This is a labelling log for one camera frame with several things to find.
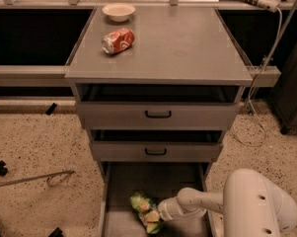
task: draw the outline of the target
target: drawer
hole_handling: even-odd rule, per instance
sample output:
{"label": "drawer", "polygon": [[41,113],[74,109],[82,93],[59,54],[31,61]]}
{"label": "drawer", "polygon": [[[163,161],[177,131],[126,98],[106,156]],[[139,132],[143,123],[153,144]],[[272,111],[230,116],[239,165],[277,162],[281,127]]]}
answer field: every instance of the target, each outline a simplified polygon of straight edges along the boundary
{"label": "drawer", "polygon": [[[106,174],[99,236],[146,237],[145,229],[129,202],[134,191],[143,190],[159,203],[165,198],[175,197],[185,187],[204,190],[200,165],[110,163]],[[201,219],[168,221],[156,237],[209,237],[212,236],[209,225],[207,214]]]}
{"label": "drawer", "polygon": [[93,130],[97,161],[213,162],[222,144],[219,131]]}
{"label": "drawer", "polygon": [[125,105],[78,104],[84,127],[100,129],[213,129],[227,130],[239,110],[238,104],[217,105]]}

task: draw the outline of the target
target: gray cabinet top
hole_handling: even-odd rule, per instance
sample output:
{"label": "gray cabinet top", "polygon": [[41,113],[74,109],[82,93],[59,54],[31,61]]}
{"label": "gray cabinet top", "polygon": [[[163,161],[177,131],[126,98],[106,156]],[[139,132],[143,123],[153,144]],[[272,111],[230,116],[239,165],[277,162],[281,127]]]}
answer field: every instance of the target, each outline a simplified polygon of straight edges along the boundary
{"label": "gray cabinet top", "polygon": [[[133,46],[116,55],[102,51],[102,37],[131,28]],[[244,85],[252,81],[212,8],[136,6],[124,23],[98,8],[67,69],[66,78],[125,83]]]}

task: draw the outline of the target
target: speckled floor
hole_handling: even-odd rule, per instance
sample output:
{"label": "speckled floor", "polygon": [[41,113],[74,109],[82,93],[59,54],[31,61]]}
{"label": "speckled floor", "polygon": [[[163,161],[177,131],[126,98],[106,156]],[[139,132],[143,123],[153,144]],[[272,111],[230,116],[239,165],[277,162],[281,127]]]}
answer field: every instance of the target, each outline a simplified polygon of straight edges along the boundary
{"label": "speckled floor", "polygon": [[[280,124],[265,102],[255,103],[267,130],[261,147],[239,143],[229,131],[225,147],[206,180],[210,191],[220,192],[227,176],[238,168],[255,169],[288,191],[297,201],[297,130],[279,132]],[[86,132],[75,114],[57,111],[47,116],[0,113],[0,160],[9,169],[0,182],[63,170],[67,177],[0,188],[0,233],[3,237],[48,236],[56,227],[65,237],[98,236],[103,181],[88,147]],[[238,114],[234,131],[244,141],[260,142],[255,118]],[[222,234],[222,217],[214,215]],[[297,237],[297,228],[283,235]]]}

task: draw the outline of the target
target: drawer handle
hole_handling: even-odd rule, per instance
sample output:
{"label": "drawer handle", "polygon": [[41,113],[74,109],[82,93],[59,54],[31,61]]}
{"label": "drawer handle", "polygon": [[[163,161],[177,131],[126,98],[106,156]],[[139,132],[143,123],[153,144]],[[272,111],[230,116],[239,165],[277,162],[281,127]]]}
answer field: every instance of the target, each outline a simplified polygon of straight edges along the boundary
{"label": "drawer handle", "polygon": [[150,113],[148,111],[145,112],[145,115],[147,118],[149,119],[168,119],[171,117],[172,115],[172,112],[171,111],[168,111],[167,113]]}
{"label": "drawer handle", "polygon": [[155,155],[155,156],[166,155],[167,148],[165,148],[164,150],[149,150],[148,148],[145,148],[145,153],[146,155]]}

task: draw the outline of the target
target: metal rod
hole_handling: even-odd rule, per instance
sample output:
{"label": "metal rod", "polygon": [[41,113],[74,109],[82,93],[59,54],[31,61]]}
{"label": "metal rod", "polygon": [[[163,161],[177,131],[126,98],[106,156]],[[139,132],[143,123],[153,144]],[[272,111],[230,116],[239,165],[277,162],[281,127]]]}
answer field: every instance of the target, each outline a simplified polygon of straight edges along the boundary
{"label": "metal rod", "polygon": [[50,177],[55,177],[55,176],[64,175],[64,174],[71,175],[73,173],[74,173],[73,170],[67,170],[67,171],[63,171],[63,172],[46,174],[46,175],[37,176],[37,177],[24,178],[24,179],[20,179],[20,180],[9,181],[9,182],[2,182],[2,183],[0,183],[0,187],[16,185],[16,184],[20,184],[20,183],[34,181],[34,180],[37,180],[37,179],[50,178]]}

